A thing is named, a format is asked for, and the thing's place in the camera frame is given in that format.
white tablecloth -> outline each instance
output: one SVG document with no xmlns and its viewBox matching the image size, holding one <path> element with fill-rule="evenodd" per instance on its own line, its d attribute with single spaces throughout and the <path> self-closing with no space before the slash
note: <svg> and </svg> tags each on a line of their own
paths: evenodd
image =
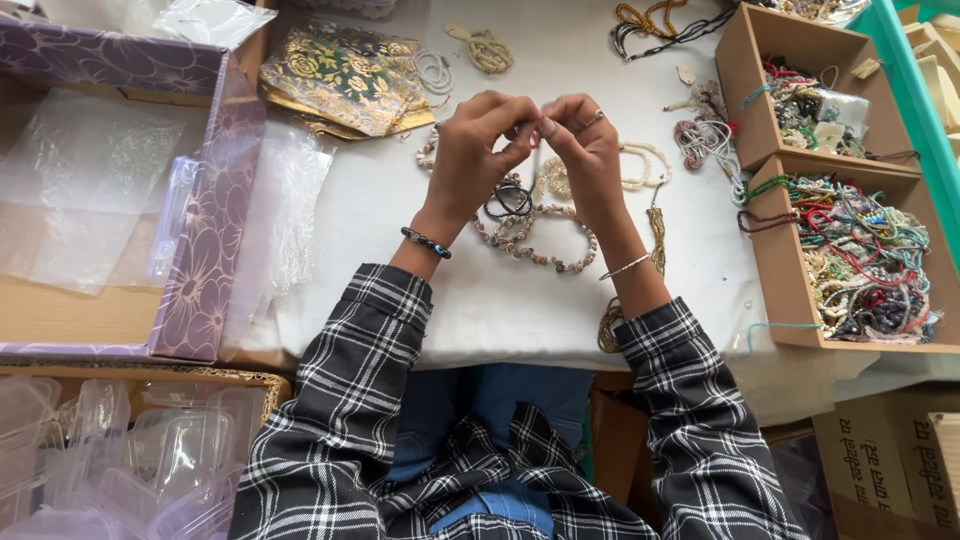
<svg viewBox="0 0 960 540">
<path fill-rule="evenodd" d="M 736 227 L 730 183 L 716 162 L 710 160 L 693 173 L 682 165 L 673 127 L 694 112 L 662 111 L 688 97 L 689 89 L 677 75 L 679 64 L 690 65 L 698 82 L 716 79 L 713 49 L 718 35 L 624 64 L 612 50 L 609 35 L 616 23 L 616 0 L 398 4 L 388 22 L 331 18 L 416 38 L 421 47 L 443 53 L 452 64 L 456 86 L 449 104 L 435 111 L 439 120 L 451 115 L 457 103 L 488 88 L 527 95 L 538 104 L 585 92 L 600 104 L 621 140 L 661 148 L 674 169 L 673 181 L 658 197 L 666 226 L 667 286 L 674 296 L 684 297 L 718 346 L 729 341 L 736 332 L 737 312 L 746 309 L 741 291 L 756 282 L 753 249 Z M 674 10 L 672 20 L 682 28 L 723 9 L 718 1 L 691 2 Z M 454 20 L 471 30 L 491 29 L 513 52 L 513 67 L 495 76 L 473 67 L 466 45 L 443 31 L 443 25 Z M 653 37 L 627 40 L 632 53 L 658 44 Z M 360 263 L 390 260 L 402 240 L 399 228 L 410 222 L 426 192 L 428 174 L 417 168 L 414 154 L 428 131 L 420 128 L 406 140 L 391 136 L 339 149 L 317 205 L 313 282 L 277 311 L 280 342 L 289 353 L 303 352 Z M 547 147 L 540 159 L 552 155 Z M 622 163 L 625 175 L 642 175 L 640 158 L 625 155 Z M 529 183 L 532 170 L 528 160 L 516 171 Z M 655 162 L 654 176 L 662 172 Z M 651 188 L 626 195 L 648 248 L 653 247 L 653 236 L 645 210 L 652 195 Z M 528 245 L 538 253 L 575 260 L 586 252 L 587 242 L 570 222 L 541 218 Z M 550 267 L 485 246 L 471 225 L 450 249 L 453 258 L 441 264 L 431 282 L 434 311 L 418 368 L 492 361 L 625 368 L 621 355 L 605 354 L 596 344 L 598 321 L 614 295 L 610 282 L 597 281 L 606 271 L 602 256 L 581 275 L 558 275 Z"/>
</svg>

black cord bracelet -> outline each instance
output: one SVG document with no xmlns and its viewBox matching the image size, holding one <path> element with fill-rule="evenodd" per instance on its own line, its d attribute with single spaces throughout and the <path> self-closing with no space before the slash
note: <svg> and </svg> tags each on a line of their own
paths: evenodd
<svg viewBox="0 0 960 540">
<path fill-rule="evenodd" d="M 409 227 L 400 227 L 400 232 L 403 233 L 403 235 L 406 236 L 407 238 L 410 238 L 410 240 L 417 242 L 419 245 L 434 252 L 435 254 L 439 255 L 442 258 L 453 257 L 453 254 L 451 254 L 450 251 L 447 250 L 444 246 L 438 244 L 437 242 L 434 242 L 433 240 L 430 240 L 423 234 L 420 234 Z"/>
</svg>

gold floral pouch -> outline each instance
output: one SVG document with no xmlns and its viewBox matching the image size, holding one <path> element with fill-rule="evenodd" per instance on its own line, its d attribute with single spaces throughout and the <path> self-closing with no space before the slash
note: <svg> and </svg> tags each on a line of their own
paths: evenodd
<svg viewBox="0 0 960 540">
<path fill-rule="evenodd" d="M 260 66 L 260 79 L 320 117 L 384 136 L 411 97 L 422 92 L 381 60 L 295 29 Z"/>
</svg>

teal plastic crate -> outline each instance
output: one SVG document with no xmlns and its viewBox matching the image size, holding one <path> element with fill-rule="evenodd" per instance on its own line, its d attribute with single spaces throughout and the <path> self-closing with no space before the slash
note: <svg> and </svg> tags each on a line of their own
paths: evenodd
<svg viewBox="0 0 960 540">
<path fill-rule="evenodd" d="M 922 22 L 937 13 L 960 16 L 958 0 L 874 0 L 847 28 L 874 39 L 910 141 L 921 154 L 920 166 L 947 237 L 953 264 L 960 268 L 960 169 L 897 17 L 897 10 L 918 4 Z"/>
</svg>

